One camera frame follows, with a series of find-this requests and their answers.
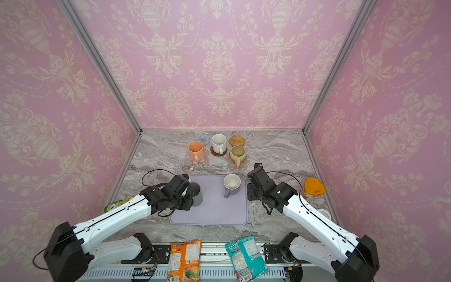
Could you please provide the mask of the grey mug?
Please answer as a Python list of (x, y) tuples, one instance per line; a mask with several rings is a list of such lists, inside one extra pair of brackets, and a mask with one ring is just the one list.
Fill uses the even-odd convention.
[(193, 207), (197, 207), (202, 204), (203, 195), (202, 195), (201, 187), (198, 183), (191, 182), (190, 195), (192, 196), (192, 200), (193, 200), (192, 206)]

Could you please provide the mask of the lavender mug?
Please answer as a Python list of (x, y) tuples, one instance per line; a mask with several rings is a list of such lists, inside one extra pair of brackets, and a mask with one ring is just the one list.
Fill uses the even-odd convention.
[(241, 178), (236, 174), (227, 175), (224, 180), (224, 197), (227, 199), (230, 196), (236, 195), (241, 186)]

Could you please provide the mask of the pink flower silicone coaster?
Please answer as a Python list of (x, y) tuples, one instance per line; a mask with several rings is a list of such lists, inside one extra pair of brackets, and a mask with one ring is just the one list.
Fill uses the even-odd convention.
[(245, 161), (240, 164), (239, 168), (228, 156), (225, 158), (225, 160), (227, 161), (227, 167), (229, 170), (244, 172), (248, 169), (248, 164), (250, 163), (250, 156), (246, 157)]

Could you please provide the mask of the beige yellow mug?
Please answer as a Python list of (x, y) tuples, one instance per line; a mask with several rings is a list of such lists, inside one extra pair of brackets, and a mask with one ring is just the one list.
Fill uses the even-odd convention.
[(234, 146), (231, 148), (229, 158), (236, 168), (239, 169), (247, 158), (247, 152), (242, 146)]

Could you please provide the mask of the peach orange mug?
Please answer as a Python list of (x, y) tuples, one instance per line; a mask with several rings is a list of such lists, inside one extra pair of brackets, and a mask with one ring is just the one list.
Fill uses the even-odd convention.
[(192, 141), (188, 146), (189, 154), (195, 160), (201, 159), (204, 156), (204, 146), (199, 141)]

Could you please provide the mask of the brown wooden round coaster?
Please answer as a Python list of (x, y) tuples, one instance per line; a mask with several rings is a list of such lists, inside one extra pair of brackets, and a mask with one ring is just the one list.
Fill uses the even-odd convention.
[(222, 154), (219, 154), (214, 151), (213, 145), (211, 145), (210, 152), (211, 152), (211, 154), (213, 154), (213, 156), (217, 156), (217, 157), (225, 156), (228, 153), (228, 147), (225, 147), (225, 151)]

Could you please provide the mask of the white mug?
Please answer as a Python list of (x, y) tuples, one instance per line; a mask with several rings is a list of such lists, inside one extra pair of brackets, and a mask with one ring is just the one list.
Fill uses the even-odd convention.
[(227, 146), (227, 137), (223, 134), (216, 134), (212, 137), (211, 143), (216, 153), (222, 154)]

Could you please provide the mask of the blue woven round coaster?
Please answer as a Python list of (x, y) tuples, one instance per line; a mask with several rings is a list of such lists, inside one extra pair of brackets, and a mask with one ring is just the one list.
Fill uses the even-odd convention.
[(210, 137), (207, 134), (197, 135), (194, 140), (201, 142), (203, 146), (207, 146), (210, 143)]

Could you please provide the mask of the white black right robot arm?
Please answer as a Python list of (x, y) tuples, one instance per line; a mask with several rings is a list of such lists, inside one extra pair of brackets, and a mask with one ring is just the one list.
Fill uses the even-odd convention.
[(290, 232), (279, 243), (287, 260), (302, 260), (320, 267), (339, 282), (372, 282), (380, 268), (377, 245), (369, 236), (338, 226), (310, 206), (290, 185), (273, 180), (250, 180), (248, 199), (259, 200), (302, 225), (315, 236), (313, 243)]

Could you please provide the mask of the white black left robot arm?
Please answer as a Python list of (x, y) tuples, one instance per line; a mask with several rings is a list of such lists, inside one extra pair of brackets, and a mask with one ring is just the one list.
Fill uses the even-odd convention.
[(128, 225), (163, 210), (190, 210), (200, 193), (197, 183), (183, 182), (148, 186), (116, 209), (74, 226), (57, 226), (43, 258), (55, 282), (75, 282), (87, 271), (107, 264), (131, 261), (146, 264), (157, 260), (151, 241), (144, 233), (107, 242), (106, 239)]

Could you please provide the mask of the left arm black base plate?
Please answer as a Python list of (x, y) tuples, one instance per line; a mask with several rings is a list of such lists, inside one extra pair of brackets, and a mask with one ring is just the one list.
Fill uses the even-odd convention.
[(144, 248), (135, 258), (122, 260), (121, 264), (168, 264), (170, 245), (157, 244), (153, 249)]

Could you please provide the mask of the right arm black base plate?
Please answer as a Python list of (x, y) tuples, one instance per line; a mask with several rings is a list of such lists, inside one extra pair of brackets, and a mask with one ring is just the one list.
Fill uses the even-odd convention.
[(295, 258), (286, 247), (281, 247), (279, 244), (264, 243), (262, 251), (265, 256), (266, 263), (270, 264), (290, 264), (295, 262)]

